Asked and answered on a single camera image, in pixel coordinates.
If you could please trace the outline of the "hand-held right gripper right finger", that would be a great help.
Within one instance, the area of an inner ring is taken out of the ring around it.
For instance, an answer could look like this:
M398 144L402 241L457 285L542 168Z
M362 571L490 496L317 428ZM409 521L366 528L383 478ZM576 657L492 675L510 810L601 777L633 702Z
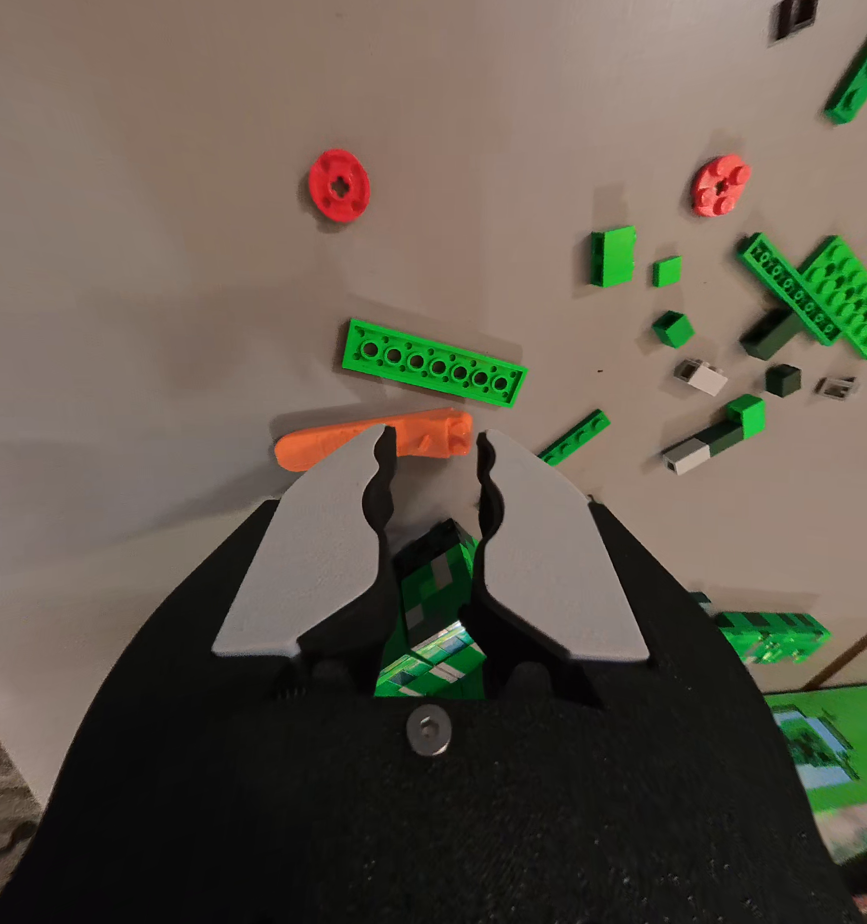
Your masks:
M567 661L646 662L588 496L496 429L478 434L477 452L475 582L485 604Z

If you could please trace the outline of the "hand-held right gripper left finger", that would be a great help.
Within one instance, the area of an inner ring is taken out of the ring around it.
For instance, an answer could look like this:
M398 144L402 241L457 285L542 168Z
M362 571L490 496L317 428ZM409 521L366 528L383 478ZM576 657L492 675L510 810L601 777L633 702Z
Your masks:
M211 647L379 672L399 615L386 527L392 426L371 425L281 497Z

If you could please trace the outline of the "orange brick separator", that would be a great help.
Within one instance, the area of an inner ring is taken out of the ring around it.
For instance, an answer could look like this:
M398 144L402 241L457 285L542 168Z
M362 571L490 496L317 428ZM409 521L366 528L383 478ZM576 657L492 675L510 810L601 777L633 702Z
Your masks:
M394 429L398 457L449 459L466 456L474 435L474 420L467 411L445 408L399 413L288 433L274 446L276 462L291 472L308 471L358 434L376 425Z

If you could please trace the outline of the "grey desk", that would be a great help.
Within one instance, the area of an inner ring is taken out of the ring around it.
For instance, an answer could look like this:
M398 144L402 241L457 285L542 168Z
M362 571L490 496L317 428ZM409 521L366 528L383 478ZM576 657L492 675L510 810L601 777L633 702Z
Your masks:
M765 432L680 477L661 449L763 387L768 310L738 265L840 235L867 266L867 105L820 111L867 2L0 2L0 740L43 803L98 687L162 600L290 475L279 435L434 408L343 372L350 318L518 362L476 425L533 452L601 409L562 466L720 607L867 631L867 362L798 336ZM312 164L358 157L335 224ZM737 154L735 209L701 168ZM593 231L635 225L632 281L589 283ZM683 257L656 288L655 260ZM696 331L662 344L654 321ZM729 382L709 397L683 359ZM820 379L856 377L845 401Z

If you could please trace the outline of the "large green brick model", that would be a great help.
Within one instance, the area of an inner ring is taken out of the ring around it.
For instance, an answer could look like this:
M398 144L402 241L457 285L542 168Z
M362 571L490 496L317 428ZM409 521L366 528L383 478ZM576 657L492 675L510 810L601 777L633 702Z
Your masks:
M485 653L461 620L477 540L448 518L393 558L398 616L381 656L377 699L485 698Z

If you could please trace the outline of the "narrow green plate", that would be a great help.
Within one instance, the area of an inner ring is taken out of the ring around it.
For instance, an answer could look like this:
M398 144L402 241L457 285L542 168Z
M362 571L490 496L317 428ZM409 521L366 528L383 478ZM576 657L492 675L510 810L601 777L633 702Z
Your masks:
M842 328L818 295L762 232L743 237L737 244L738 260L762 285L802 322L823 346L829 347L841 337Z
M867 101L867 39L836 85L823 114L835 125L854 120Z
M605 412L600 409L593 410L586 418L539 453L538 458L551 467L557 467L581 448L588 445L596 436L605 431L610 424L610 419Z

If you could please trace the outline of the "long wide green plate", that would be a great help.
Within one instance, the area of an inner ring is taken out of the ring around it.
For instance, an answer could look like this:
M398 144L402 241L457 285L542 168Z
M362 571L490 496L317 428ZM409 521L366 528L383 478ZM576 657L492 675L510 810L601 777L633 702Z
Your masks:
M528 370L487 354L353 318L341 366L349 372L510 409Z

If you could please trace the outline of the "grey white brick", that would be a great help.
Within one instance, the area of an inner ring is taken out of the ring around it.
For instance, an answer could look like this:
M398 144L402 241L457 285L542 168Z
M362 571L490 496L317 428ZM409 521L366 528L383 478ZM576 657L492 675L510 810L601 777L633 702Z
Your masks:
M729 382L728 376L717 367L692 358L683 359L675 367L673 377L712 398L716 398Z

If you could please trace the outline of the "long dark green brick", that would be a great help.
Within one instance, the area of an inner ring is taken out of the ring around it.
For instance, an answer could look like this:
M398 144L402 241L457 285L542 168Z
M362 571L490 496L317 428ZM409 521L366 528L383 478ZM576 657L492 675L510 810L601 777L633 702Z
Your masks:
M740 346L754 359L772 359L790 340L806 331L796 312L789 308L773 308L740 338Z

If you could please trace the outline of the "green flat brick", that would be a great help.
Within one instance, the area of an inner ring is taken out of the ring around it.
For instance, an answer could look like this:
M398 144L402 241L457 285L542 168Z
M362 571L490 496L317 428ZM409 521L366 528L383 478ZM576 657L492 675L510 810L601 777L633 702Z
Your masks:
M608 288L632 281L635 243L635 225L593 231L589 239L589 283Z

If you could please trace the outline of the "green toy box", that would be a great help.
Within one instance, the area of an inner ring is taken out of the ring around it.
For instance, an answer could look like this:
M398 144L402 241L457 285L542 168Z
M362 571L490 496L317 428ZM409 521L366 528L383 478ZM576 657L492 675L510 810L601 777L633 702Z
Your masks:
M867 685L769 694L816 814L867 804Z

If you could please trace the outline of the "red round plate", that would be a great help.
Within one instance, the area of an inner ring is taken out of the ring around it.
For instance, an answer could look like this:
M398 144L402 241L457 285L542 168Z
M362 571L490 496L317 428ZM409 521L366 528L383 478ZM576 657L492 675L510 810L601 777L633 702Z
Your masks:
M358 157L343 149L324 151L308 176L312 202L329 221L346 225L356 221L370 204L370 178Z
M692 209L701 217L721 217L738 205L751 167L737 154L720 156L701 168L691 189Z

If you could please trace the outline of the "short wide green plate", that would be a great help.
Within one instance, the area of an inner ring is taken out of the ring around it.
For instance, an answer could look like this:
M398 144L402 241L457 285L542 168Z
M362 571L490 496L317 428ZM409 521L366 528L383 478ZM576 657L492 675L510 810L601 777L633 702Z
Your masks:
M867 360L867 269L840 236L826 237L800 267L816 300Z

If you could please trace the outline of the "small black tile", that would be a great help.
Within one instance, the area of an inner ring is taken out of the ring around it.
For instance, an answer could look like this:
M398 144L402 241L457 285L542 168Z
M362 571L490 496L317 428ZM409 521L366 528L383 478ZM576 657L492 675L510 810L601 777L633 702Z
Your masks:
M778 1L772 14L772 41L790 38L814 25L818 1Z

